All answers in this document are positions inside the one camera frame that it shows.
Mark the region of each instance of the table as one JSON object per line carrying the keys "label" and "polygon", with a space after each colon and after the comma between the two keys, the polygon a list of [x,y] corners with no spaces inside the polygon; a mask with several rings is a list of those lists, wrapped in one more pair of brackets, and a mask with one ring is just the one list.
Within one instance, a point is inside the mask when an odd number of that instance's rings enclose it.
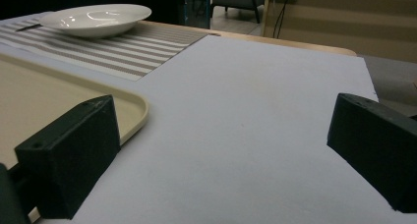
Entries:
{"label": "table", "polygon": [[74,219],[38,223],[416,223],[326,145],[339,92],[378,100],[361,58],[208,35],[128,81],[3,44],[0,52],[150,104],[148,123]]}

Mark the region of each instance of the wall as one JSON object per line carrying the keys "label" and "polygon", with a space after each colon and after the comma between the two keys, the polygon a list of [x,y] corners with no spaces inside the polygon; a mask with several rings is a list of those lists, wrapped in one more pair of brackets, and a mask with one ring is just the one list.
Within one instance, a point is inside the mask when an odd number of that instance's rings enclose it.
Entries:
{"label": "wall", "polygon": [[[263,36],[272,37],[282,6],[268,0]],[[279,38],[417,63],[417,0],[290,1]]]}

